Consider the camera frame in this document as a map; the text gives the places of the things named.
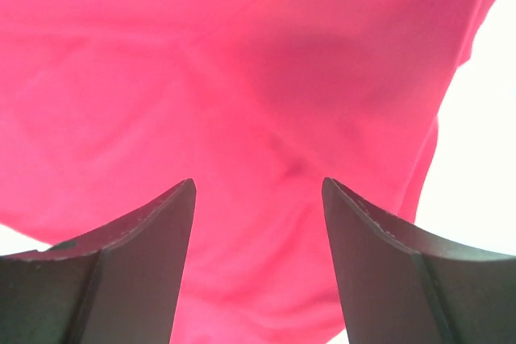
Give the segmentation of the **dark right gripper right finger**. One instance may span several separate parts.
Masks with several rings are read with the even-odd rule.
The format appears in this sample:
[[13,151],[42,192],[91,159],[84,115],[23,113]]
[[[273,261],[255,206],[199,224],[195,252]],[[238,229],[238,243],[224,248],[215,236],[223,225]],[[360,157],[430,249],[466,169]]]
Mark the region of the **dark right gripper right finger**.
[[350,342],[514,342],[512,255],[439,237],[331,178],[322,199]]

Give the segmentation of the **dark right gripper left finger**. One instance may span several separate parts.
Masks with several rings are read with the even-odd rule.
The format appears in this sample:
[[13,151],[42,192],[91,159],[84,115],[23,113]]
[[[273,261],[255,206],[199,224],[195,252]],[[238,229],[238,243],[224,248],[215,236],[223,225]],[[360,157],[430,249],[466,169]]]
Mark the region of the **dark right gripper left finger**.
[[166,343],[194,219],[183,180],[46,251],[1,259],[4,343]]

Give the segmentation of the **crimson pink t shirt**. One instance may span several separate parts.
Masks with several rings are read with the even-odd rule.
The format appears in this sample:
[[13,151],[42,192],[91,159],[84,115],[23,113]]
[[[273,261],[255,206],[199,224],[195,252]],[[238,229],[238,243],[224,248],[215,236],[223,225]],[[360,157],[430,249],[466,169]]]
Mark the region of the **crimson pink t shirt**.
[[323,179],[414,220],[494,2],[1,0],[1,222],[55,243],[191,178],[172,342],[328,342]]

